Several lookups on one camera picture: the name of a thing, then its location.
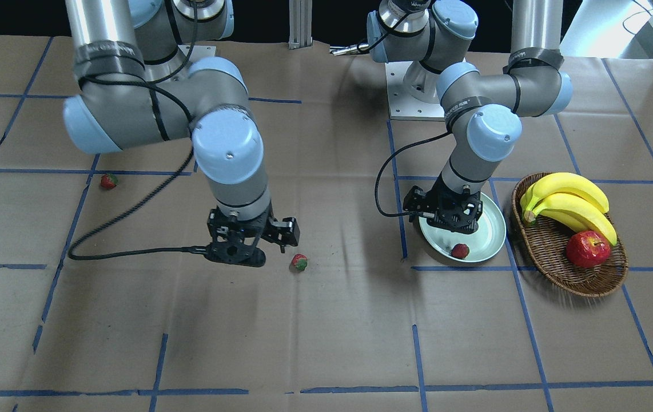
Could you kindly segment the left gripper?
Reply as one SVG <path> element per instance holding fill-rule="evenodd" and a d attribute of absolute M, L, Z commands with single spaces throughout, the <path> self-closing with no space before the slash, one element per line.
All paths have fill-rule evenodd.
<path fill-rule="evenodd" d="M 480 192 L 470 193 L 468 188 L 455 192 L 444 183 L 435 182 L 428 191 L 413 186 L 403 199 L 403 211 L 411 222 L 421 217 L 432 227 L 473 234 L 479 229 L 483 201 Z"/>

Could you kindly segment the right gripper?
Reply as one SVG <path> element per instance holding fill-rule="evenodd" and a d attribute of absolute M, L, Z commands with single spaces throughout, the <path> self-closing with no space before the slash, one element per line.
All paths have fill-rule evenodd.
<path fill-rule="evenodd" d="M 286 253 L 287 246 L 300 244 L 297 219 L 289 217 L 279 221 L 272 217 L 271 207 L 248 221 L 213 208 L 207 229 L 212 241 L 205 246 L 204 256 L 215 263 L 261 268 L 266 263 L 266 255 L 257 244 L 263 236 L 266 242 L 278 245 L 280 253 Z"/>

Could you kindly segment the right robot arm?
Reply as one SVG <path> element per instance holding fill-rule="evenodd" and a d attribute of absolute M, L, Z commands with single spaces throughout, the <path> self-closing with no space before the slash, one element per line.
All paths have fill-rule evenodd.
<path fill-rule="evenodd" d="M 212 242 L 165 252 L 259 268 L 266 240 L 297 246 L 295 218 L 274 218 L 264 142 L 245 81 L 232 62 L 192 60 L 186 41 L 233 32 L 230 1 L 67 1 L 80 92 L 63 103 L 73 143 L 88 154 L 188 139 L 216 205 L 207 217 Z"/>

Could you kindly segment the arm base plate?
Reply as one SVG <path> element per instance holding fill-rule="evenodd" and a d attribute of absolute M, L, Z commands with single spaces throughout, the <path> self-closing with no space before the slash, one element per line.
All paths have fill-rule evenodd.
<path fill-rule="evenodd" d="M 442 121 L 444 109 L 436 93 L 439 74 L 419 62 L 385 64 L 389 114 L 392 120 Z"/>
<path fill-rule="evenodd" d="M 212 57 L 217 55 L 216 45 L 179 45 L 180 52 L 177 54 L 177 62 L 194 63 L 205 57 Z"/>

